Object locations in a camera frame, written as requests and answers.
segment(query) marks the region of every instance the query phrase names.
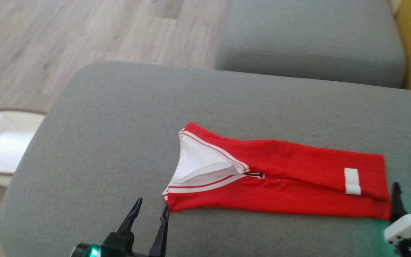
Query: gray sofa cushion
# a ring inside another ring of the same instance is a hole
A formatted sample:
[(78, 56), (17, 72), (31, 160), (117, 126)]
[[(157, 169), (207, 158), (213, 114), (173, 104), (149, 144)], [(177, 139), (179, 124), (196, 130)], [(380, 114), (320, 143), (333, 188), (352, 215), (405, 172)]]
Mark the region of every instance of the gray sofa cushion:
[[(98, 63), (70, 81), (7, 189), (7, 257), (68, 256), (79, 242), (101, 243), (138, 197), (134, 250), (147, 252), (176, 169), (177, 132), (192, 121), (242, 140), (384, 154), (388, 184), (401, 182), (411, 210), (411, 91)], [(394, 255), (379, 220), (203, 208), (169, 221), (168, 257)]]
[(405, 55), (385, 0), (232, 0), (219, 70), (400, 88)]

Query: white stripe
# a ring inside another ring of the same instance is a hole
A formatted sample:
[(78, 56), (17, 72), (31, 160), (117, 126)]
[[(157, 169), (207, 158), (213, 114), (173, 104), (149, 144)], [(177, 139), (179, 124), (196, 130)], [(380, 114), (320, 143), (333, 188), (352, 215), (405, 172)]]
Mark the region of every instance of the white stripe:
[(241, 166), (241, 168), (243, 168), (243, 172), (247, 172), (249, 171), (248, 165), (242, 161), (239, 161), (238, 159), (236, 159), (234, 156), (232, 156), (230, 153), (228, 153), (227, 151), (225, 151), (223, 148), (220, 148), (216, 145), (212, 145), (211, 143), (207, 143), (206, 141), (202, 140), (202, 138), (198, 137), (197, 135), (185, 130), (182, 133), (186, 134), (187, 136), (190, 136), (192, 138), (194, 138), (195, 140), (201, 142), (202, 144), (208, 146), (209, 148), (212, 148), (213, 150), (217, 151), (217, 153), (220, 156), (223, 156), (224, 158), (230, 160), (231, 162), (238, 164)]
[(168, 194), (170, 193), (189, 193), (189, 192), (204, 192), (204, 191), (208, 191), (208, 190), (212, 190), (212, 189), (216, 189), (219, 187), (223, 187), (227, 184), (230, 184), (234, 181), (236, 181), (237, 179), (243, 178), (245, 177), (245, 175), (234, 175), (232, 177), (230, 177), (229, 179), (225, 179), (223, 181), (220, 181), (218, 183), (209, 185), (209, 186), (205, 186), (205, 187), (169, 187), (168, 189)]
[(361, 194), (359, 185), (359, 174), (357, 169), (345, 168), (345, 192), (347, 194)]

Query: red fabric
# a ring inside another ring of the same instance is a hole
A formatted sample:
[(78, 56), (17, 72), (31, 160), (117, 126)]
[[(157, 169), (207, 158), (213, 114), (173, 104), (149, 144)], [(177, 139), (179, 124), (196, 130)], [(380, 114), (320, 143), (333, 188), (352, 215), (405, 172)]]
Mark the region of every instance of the red fabric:
[[(185, 128), (246, 163), (250, 172), (206, 192), (168, 193), (171, 211), (197, 207), (388, 220), (390, 194), (382, 155), (318, 148), (278, 140), (222, 138), (197, 124)], [(344, 168), (358, 169), (362, 194), (345, 193)]]

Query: white basket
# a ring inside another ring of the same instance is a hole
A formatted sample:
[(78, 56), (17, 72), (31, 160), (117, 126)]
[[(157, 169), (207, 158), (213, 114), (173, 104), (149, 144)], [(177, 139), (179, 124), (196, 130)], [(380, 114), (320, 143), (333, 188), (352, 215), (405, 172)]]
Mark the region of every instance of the white basket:
[(45, 113), (0, 109), (0, 185), (7, 187)]

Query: gray sofa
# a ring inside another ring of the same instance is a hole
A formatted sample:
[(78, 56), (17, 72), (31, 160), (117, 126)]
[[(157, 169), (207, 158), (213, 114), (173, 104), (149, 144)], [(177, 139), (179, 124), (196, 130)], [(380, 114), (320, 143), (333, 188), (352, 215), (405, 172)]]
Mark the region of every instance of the gray sofa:
[(217, 69), (401, 88), (386, 0), (231, 0)]
[[(177, 132), (197, 122), (385, 155), (411, 211), (411, 91), (344, 82), (106, 62), (78, 72), (39, 127), (0, 208), (7, 257), (67, 257), (101, 243), (138, 197), (134, 250), (148, 252)], [(172, 213), (168, 257), (393, 256), (388, 222), (203, 208)]]

